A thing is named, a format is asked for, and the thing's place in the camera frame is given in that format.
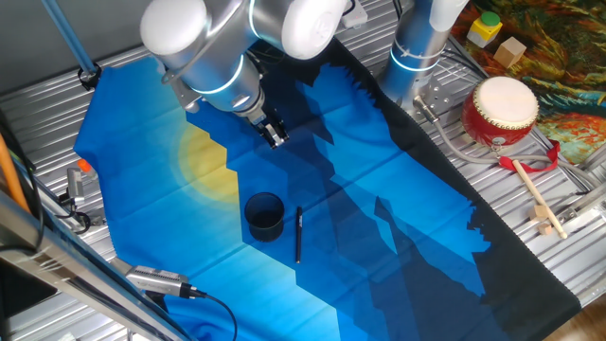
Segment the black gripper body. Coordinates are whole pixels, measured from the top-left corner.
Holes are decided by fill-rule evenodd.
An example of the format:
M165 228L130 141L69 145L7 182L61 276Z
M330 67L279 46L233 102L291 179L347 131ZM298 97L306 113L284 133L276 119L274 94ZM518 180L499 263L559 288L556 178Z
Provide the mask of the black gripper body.
M236 115L246 120L256 130L263 131L268 126L272 126L270 116L263 109L264 104L264 99L258 99L248 109L236 112Z

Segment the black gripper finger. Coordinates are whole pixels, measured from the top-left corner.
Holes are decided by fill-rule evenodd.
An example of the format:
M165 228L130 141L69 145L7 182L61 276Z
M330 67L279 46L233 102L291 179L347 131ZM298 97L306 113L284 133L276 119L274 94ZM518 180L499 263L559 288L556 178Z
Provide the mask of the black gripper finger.
M279 135L272 124L259 124L258 131L269 144L271 149L275 149L279 145Z
M273 123L271 128L273 129L271 132L271 137L275 143L284 143L290 139L282 120Z

